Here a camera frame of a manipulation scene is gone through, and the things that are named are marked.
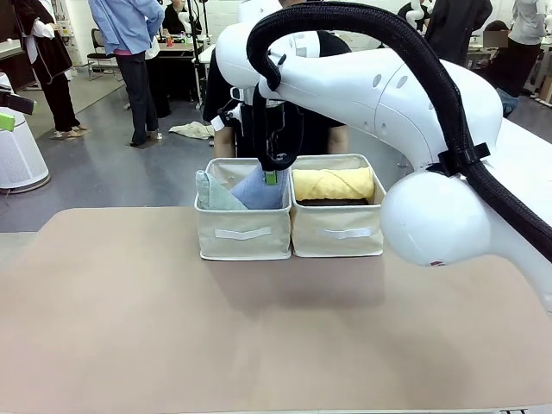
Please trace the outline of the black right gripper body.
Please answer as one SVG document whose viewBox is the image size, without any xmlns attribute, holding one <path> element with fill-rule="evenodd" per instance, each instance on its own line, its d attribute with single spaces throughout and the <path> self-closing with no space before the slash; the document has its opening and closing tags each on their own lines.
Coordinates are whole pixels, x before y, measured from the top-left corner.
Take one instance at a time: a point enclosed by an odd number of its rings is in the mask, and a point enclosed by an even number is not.
<svg viewBox="0 0 552 414">
<path fill-rule="evenodd" d="M 301 127 L 291 126 L 269 132 L 257 128 L 257 159 L 265 172 L 283 171 L 290 167 L 301 150 Z"/>
</svg>

